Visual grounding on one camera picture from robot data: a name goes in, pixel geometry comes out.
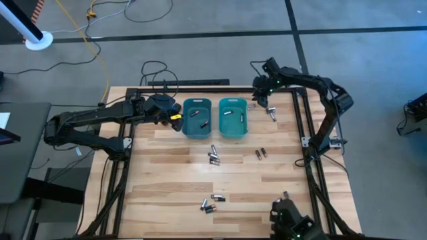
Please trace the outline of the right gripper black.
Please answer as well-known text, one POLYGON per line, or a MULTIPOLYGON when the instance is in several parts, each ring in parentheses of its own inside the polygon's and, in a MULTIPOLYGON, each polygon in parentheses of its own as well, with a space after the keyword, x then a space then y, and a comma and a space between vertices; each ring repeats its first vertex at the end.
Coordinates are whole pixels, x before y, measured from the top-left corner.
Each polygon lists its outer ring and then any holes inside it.
POLYGON ((279 88, 279 82, 276 79, 265 75, 254 78, 252 87, 254 88, 252 101, 259 101, 263 108, 268 108, 268 96, 279 88))

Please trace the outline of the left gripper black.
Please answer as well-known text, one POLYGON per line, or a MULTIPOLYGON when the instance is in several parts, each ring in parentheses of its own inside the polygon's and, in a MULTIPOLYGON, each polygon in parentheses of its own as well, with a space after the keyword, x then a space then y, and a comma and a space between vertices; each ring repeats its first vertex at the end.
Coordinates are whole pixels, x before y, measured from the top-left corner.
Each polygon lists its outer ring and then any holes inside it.
POLYGON ((147 121, 155 124, 168 124, 168 114, 171 116, 171 126, 175 131, 181 131, 183 117, 182 106, 179 103, 171 103, 171 97, 151 96, 143 104, 143 110, 147 121))

